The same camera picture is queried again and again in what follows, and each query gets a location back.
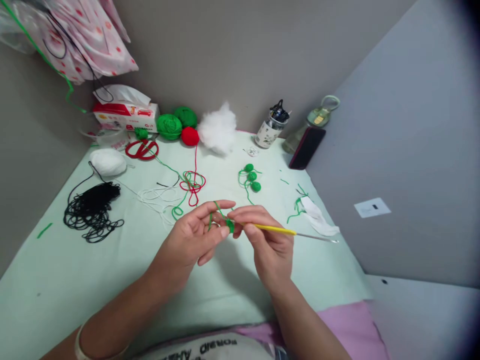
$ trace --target tissue box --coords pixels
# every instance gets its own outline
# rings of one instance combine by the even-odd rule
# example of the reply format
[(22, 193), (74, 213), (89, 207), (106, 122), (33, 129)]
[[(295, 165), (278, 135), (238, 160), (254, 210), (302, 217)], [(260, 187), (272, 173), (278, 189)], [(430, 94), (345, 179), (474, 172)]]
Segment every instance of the tissue box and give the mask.
[(103, 129), (119, 130), (126, 128), (133, 131), (135, 128), (147, 129), (149, 133), (157, 132), (155, 120), (160, 115), (158, 104), (149, 103), (148, 108), (132, 104), (97, 102), (93, 113)]

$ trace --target light switch plate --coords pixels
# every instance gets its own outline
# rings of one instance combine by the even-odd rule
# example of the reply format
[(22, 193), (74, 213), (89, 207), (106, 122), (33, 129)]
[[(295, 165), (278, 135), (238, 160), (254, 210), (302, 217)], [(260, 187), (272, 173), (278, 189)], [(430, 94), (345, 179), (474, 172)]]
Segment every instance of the light switch plate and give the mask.
[(384, 201), (380, 198), (374, 198), (372, 200), (359, 202), (355, 204), (355, 209), (360, 214), (361, 218), (371, 218), (377, 215), (389, 214), (391, 213), (388, 206), (384, 203)]

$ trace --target mint green fabric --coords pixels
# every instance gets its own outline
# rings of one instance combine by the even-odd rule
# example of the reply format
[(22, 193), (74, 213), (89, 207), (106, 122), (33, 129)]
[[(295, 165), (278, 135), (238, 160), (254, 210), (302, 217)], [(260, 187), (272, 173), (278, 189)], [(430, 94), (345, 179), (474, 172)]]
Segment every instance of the mint green fabric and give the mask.
[[(250, 194), (255, 204), (263, 205), (286, 226), (299, 196), (295, 191), (299, 183), (333, 225), (309, 175), (287, 167), (281, 139), (270, 149), (260, 150), (258, 157), (249, 157), (243, 149), (251, 146), (250, 134), (237, 132), (236, 137), (235, 149), (226, 158), (214, 156), (199, 145), (197, 171), (207, 180), (198, 193), (200, 203), (231, 199), (236, 201), (237, 207), (249, 205), (237, 176), (238, 169), (252, 163), (262, 172), (258, 174), (262, 190)], [(195, 149), (186, 148), (180, 142), (158, 141), (158, 145), (162, 161), (180, 173), (195, 168)], [(92, 172), (87, 164), (89, 153), (0, 280), (2, 359), (40, 358), (136, 280), (171, 229), (171, 226), (165, 229), (160, 216), (140, 203), (122, 184), (121, 195), (112, 202), (109, 216), (113, 221), (124, 219), (124, 226), (98, 244), (86, 243), (82, 238), (85, 231), (67, 228), (62, 223), (67, 198), (72, 188)], [(156, 182), (173, 185), (177, 181), (177, 175), (157, 161), (129, 160), (129, 163), (135, 168), (128, 168), (119, 179), (137, 192), (157, 187)], [(290, 185), (281, 182), (280, 174)], [(98, 178), (92, 178), (82, 184), (78, 192), (99, 182)], [(178, 189), (171, 199), (183, 195), (183, 190)], [(182, 208), (185, 212), (192, 209), (187, 201)], [(49, 223), (53, 225), (37, 239)], [(303, 215), (293, 218), (288, 227), (300, 233), (318, 235)], [(339, 244), (303, 237), (295, 239), (292, 279), (315, 311), (371, 297), (357, 260), (342, 235), (335, 237)], [(183, 292), (162, 309), (130, 351), (195, 332), (261, 323), (273, 316), (270, 298), (255, 270), (251, 244), (245, 235), (236, 240), (229, 237), (218, 246), (208, 264), (194, 268)]]

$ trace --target pink cloth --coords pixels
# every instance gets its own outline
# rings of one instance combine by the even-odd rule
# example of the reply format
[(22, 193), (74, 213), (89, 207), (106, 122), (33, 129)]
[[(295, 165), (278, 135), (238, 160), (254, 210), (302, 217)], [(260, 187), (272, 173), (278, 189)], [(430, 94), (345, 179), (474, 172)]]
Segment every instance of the pink cloth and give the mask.
[(81, 84), (93, 79), (82, 55), (97, 78), (139, 69), (122, 41), (130, 39), (112, 0), (50, 0), (47, 4), (79, 50), (45, 12), (18, 1), (15, 11), (43, 54), (70, 81)]
[[(317, 314), (353, 360), (389, 360), (387, 348), (365, 301), (334, 306)], [(285, 346), (277, 323), (238, 327), (234, 331), (264, 343)]]

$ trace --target gray wall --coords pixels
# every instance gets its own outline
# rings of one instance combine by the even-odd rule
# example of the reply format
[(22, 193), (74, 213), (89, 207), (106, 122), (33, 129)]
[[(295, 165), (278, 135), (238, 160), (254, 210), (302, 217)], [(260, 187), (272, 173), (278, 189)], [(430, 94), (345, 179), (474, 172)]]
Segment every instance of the gray wall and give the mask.
[[(370, 274), (480, 286), (479, 61), (462, 15), (415, 3), (335, 92), (307, 168)], [(376, 197), (392, 213), (360, 218)]]
[[(1, 277), (89, 144), (75, 127), (86, 115), (65, 102), (65, 80), (38, 54), (0, 44), (0, 79)], [(90, 84), (72, 99), (89, 109)]]
[(295, 123), (332, 93), (414, 0), (117, 0), (139, 72), (110, 78), (164, 113), (229, 100), (257, 132), (280, 98)]

